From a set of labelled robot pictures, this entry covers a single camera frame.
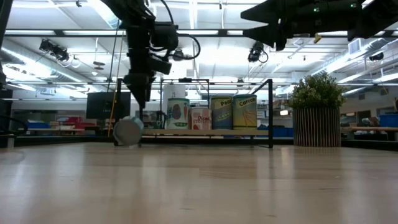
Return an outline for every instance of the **white can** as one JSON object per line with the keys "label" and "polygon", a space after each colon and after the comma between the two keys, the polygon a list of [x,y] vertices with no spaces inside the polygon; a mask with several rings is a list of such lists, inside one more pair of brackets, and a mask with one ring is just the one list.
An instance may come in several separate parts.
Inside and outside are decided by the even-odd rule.
{"label": "white can", "polygon": [[163,89],[162,111],[167,113],[170,98],[185,98],[185,85],[165,85]]}
{"label": "white can", "polygon": [[192,108],[191,109],[191,129],[192,130],[211,130],[211,109]]}
{"label": "white can", "polygon": [[167,129],[189,129],[189,100],[170,98],[167,105]]}
{"label": "white can", "polygon": [[125,117],[116,123],[114,138],[124,146],[133,146],[141,140],[144,123],[139,118]]}

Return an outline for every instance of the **peas can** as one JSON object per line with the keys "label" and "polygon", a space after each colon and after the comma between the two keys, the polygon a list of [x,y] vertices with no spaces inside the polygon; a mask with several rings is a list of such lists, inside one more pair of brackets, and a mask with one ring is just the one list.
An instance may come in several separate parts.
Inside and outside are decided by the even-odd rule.
{"label": "peas can", "polygon": [[189,129],[189,99],[170,98],[167,105],[167,129]]}
{"label": "peas can", "polygon": [[213,129],[231,130],[233,128],[232,100],[232,96],[211,97]]}
{"label": "peas can", "polygon": [[257,129],[257,96],[236,95],[233,102],[234,130]]}

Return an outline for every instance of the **green can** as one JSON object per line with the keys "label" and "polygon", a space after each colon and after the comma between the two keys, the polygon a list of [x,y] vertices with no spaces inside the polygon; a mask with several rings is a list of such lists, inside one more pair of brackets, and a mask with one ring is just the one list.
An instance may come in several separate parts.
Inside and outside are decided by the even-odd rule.
{"label": "green can", "polygon": [[234,130],[257,130],[257,95],[234,96]]}

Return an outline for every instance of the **wooden tabletop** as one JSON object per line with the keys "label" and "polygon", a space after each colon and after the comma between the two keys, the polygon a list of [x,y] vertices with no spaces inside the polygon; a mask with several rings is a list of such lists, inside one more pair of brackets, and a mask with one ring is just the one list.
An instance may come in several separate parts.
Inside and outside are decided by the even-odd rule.
{"label": "wooden tabletop", "polygon": [[343,131],[397,131],[398,128],[388,128],[388,127],[344,127],[341,128]]}

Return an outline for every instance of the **plant pot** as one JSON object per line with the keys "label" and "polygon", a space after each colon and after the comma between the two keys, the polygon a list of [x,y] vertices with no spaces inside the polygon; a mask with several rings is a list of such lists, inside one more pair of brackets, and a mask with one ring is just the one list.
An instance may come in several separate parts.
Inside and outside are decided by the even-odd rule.
{"label": "plant pot", "polygon": [[340,109],[295,109],[293,132],[295,146],[340,147]]}

